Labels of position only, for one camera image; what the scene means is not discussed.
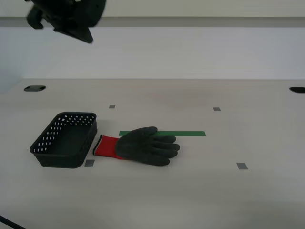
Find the glove finger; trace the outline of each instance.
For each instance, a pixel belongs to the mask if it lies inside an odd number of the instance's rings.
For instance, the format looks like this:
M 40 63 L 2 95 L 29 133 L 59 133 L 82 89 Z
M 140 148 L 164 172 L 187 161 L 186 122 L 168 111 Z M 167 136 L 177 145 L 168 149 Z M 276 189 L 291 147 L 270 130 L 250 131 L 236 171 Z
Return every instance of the glove finger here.
M 179 150 L 180 146 L 178 144 L 173 144 L 173 143 L 166 143 L 166 142 L 153 142 L 153 147 L 158 148 L 158 149 L 174 149 L 174 150 Z
M 167 143 L 174 143 L 177 140 L 175 136 L 155 136 L 153 138 L 155 141 Z
M 134 160 L 153 166 L 166 166 L 170 163 L 170 160 L 168 158 L 152 154 L 143 154 L 141 156 L 138 156 Z
M 158 156 L 162 156 L 162 157 L 165 157 L 165 158 L 173 158 L 173 157 L 178 155 L 178 151 L 175 150 L 175 149 L 154 148 L 153 150 L 151 150 L 151 153 L 153 155 L 158 155 Z
M 145 135 L 154 135 L 158 132 L 158 128 L 155 126 L 143 127 L 132 131 L 133 133 L 143 133 Z

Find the white wall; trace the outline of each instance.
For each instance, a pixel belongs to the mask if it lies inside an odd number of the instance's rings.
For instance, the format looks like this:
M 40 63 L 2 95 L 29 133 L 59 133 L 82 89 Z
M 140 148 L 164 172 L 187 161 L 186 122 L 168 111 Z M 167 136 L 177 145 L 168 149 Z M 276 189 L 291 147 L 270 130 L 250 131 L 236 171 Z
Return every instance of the white wall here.
M 31 4 L 0 0 L 6 16 L 25 17 Z M 108 0 L 104 17 L 304 17 L 304 0 Z
M 0 69 L 21 78 L 305 79 L 304 28 L 0 28 Z

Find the red glove cuff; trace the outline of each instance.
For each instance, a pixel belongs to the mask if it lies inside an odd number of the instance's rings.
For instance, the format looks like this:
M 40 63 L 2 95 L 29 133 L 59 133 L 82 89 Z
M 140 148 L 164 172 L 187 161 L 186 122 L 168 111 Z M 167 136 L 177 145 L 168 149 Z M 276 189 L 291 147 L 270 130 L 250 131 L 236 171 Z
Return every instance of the red glove cuff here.
M 101 135 L 98 143 L 93 149 L 93 155 L 123 159 L 122 157 L 117 156 L 115 153 L 115 145 L 118 140 L 119 139 L 116 137 L 107 137 L 105 135 Z

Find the black glove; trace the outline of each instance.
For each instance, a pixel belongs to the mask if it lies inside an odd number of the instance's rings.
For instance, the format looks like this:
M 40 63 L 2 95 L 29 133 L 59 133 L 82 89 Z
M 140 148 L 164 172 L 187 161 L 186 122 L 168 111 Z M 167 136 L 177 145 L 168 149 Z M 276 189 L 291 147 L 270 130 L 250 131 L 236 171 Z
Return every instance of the black glove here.
M 154 136 L 157 131 L 152 126 L 129 132 L 117 141 L 116 155 L 154 166 L 168 165 L 169 158 L 178 155 L 180 146 L 173 144 L 175 136 Z

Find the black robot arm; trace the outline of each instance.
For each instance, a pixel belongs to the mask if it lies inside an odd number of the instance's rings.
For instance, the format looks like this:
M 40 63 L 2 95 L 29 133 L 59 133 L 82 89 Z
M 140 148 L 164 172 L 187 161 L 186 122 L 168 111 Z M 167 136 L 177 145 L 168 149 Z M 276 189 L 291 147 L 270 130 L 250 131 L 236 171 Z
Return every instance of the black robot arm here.
M 41 20 L 45 19 L 55 32 L 74 37 L 86 43 L 93 38 L 89 28 L 99 22 L 106 0 L 25 0 L 34 3 L 27 21 L 36 30 L 43 29 Z

